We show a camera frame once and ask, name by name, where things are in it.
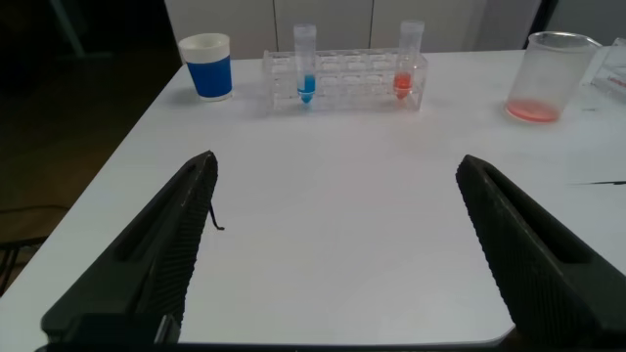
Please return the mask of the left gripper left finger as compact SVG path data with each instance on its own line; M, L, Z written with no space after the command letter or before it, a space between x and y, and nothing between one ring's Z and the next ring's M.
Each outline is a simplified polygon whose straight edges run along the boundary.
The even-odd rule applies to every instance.
M178 341L218 162L189 159L44 314L53 344Z

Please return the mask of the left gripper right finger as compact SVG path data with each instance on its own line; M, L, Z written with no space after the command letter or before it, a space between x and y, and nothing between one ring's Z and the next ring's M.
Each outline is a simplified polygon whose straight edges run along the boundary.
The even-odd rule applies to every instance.
M523 338L550 347L622 348L625 277L487 161L456 171L489 269Z

